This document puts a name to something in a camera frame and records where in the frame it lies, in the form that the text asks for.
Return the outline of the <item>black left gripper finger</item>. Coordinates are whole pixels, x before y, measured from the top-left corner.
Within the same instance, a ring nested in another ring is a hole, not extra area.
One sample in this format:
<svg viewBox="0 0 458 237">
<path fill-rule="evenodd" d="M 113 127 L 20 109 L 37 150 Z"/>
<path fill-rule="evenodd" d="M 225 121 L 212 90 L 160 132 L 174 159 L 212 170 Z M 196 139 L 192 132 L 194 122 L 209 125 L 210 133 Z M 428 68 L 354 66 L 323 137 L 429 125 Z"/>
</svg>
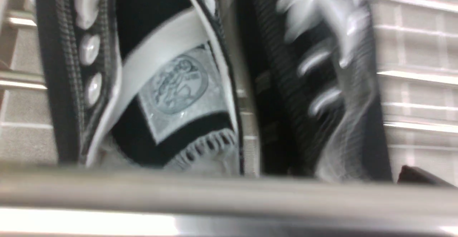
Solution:
<svg viewBox="0 0 458 237">
<path fill-rule="evenodd" d="M 427 172 L 419 167 L 403 165 L 397 180 L 398 184 L 424 184 L 444 188 L 457 188 L 457 186 L 442 178 Z"/>
</svg>

